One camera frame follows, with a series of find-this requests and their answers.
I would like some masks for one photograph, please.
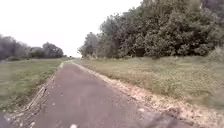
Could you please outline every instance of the dry grass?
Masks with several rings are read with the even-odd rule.
[[[77,64],[153,93],[224,109],[224,64],[206,57],[75,59]]]
[[[63,59],[24,60],[0,63],[0,111],[12,112],[28,102]]]

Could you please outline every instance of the green grass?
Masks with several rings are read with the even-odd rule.
[[[56,70],[63,59],[0,62],[0,111],[21,107]]]
[[[207,57],[75,59],[75,63],[156,94],[224,109],[224,63]]]

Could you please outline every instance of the sky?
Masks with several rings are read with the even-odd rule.
[[[49,42],[66,55],[77,49],[86,34],[99,33],[107,16],[128,11],[141,0],[0,0],[0,34],[29,46]]]

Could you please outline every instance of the bush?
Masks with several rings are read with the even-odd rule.
[[[9,58],[7,58],[7,60],[8,61],[19,61],[19,60],[21,60],[21,58],[10,56]]]

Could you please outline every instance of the tree foliage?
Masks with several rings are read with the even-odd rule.
[[[207,55],[223,44],[217,15],[199,0],[144,0],[137,8],[107,18],[92,42],[80,48],[83,57]]]
[[[61,48],[45,43],[42,47],[29,47],[12,37],[0,36],[0,60],[20,60],[27,58],[59,58],[63,57]]]

